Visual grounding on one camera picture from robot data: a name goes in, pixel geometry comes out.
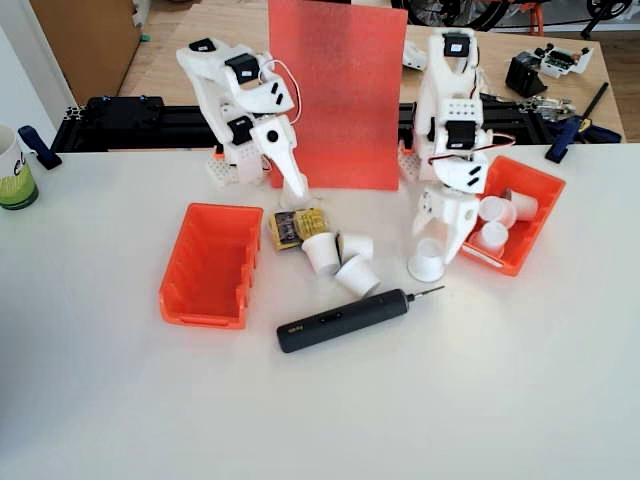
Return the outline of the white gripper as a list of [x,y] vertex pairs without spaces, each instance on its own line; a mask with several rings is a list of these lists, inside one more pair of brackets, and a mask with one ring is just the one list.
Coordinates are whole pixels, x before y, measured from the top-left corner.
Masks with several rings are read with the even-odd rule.
[[426,183],[419,198],[411,232],[418,236],[432,220],[447,225],[443,250],[445,265],[458,254],[476,224],[478,198],[441,183]]
[[250,135],[262,153],[278,167],[287,191],[294,198],[306,198],[308,184],[293,156],[296,134],[286,115],[261,118],[250,130]]

